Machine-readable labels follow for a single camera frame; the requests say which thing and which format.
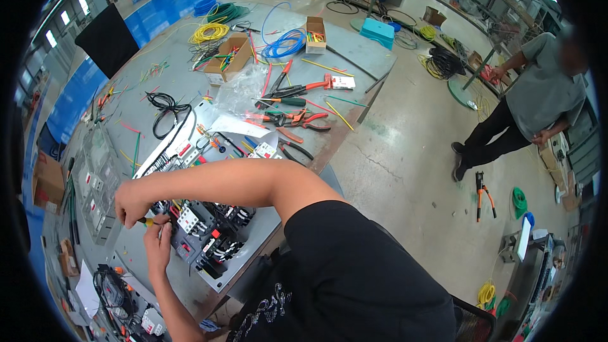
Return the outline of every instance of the hand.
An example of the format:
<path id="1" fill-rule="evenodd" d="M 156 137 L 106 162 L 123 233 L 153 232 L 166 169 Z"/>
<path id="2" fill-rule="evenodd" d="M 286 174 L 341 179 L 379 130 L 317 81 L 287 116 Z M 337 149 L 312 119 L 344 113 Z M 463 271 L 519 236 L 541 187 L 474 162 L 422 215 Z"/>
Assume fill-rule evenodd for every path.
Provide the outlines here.
<path id="1" fill-rule="evenodd" d="M 152 281 L 165 274 L 171 254 L 171 222 L 166 214 L 154 217 L 158 225 L 151 225 L 143 235 L 143 245 L 146 247 L 148 257 L 148 276 Z"/>
<path id="2" fill-rule="evenodd" d="M 542 130 L 539 133 L 536 133 L 532 138 L 532 143 L 537 146 L 542 146 L 551 138 L 551 133 L 547 130 Z"/>
<path id="3" fill-rule="evenodd" d="M 497 66 L 496 68 L 492 69 L 489 80 L 493 80 L 494 78 L 500 79 L 503 75 L 505 75 L 505 69 L 503 69 L 502 66 Z"/>
<path id="4" fill-rule="evenodd" d="M 125 181 L 114 196 L 114 208 L 120 223 L 133 227 L 141 217 L 145 217 L 152 202 L 142 200 L 141 179 Z"/>

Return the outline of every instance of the black shirt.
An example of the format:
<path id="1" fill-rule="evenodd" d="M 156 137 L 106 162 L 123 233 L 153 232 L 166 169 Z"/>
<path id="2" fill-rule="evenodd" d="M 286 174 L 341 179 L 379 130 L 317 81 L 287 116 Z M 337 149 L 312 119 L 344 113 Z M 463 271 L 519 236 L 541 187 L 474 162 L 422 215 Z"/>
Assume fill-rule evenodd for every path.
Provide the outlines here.
<path id="1" fill-rule="evenodd" d="M 451 296 L 354 207 L 309 205 L 285 238 L 228 341 L 453 341 Z"/>

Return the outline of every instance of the shoe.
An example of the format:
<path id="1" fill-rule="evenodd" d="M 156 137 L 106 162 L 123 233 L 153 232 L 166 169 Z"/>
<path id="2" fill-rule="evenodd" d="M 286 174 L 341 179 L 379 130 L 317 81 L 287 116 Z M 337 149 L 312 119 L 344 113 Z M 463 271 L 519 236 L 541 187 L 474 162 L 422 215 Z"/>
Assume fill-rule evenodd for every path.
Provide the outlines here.
<path id="1" fill-rule="evenodd" d="M 458 161 L 456 162 L 456 166 L 452 171 L 452 179 L 454 182 L 462 181 L 462 178 L 465 176 L 465 172 L 469 169 L 466 165 L 462 164 L 462 158 L 459 156 Z"/>
<path id="2" fill-rule="evenodd" d="M 452 143 L 452 150 L 458 155 L 461 155 L 465 151 L 465 146 L 460 144 L 458 141 Z"/>

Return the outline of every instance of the black pants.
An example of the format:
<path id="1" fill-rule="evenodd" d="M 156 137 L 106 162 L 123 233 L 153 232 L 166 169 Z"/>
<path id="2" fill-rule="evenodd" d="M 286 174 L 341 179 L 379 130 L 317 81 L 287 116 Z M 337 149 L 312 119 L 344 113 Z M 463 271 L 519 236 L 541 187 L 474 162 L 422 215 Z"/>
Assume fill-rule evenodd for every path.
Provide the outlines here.
<path id="1" fill-rule="evenodd" d="M 492 137 L 503 132 L 491 144 Z M 490 114 L 490 117 L 478 124 L 465 141 L 462 163 L 472 168 L 477 165 L 493 162 L 499 156 L 529 146 L 531 143 L 523 137 L 517 128 L 511 110 L 503 99 Z"/>

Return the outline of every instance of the mesh chair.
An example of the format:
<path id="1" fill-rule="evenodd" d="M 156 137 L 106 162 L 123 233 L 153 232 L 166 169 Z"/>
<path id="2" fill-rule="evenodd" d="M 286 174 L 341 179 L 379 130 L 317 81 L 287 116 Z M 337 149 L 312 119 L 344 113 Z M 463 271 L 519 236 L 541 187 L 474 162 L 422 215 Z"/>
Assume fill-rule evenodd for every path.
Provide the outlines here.
<path id="1" fill-rule="evenodd" d="M 388 235 L 395 243 L 401 246 L 395 237 L 393 237 L 384 227 L 373 220 L 371 223 L 376 225 L 376 227 Z M 457 297 L 452 296 L 452 302 L 454 305 L 454 316 L 456 317 L 456 334 L 454 341 L 485 342 L 490 340 L 494 328 L 496 327 L 496 318 L 485 310 L 479 309 Z"/>

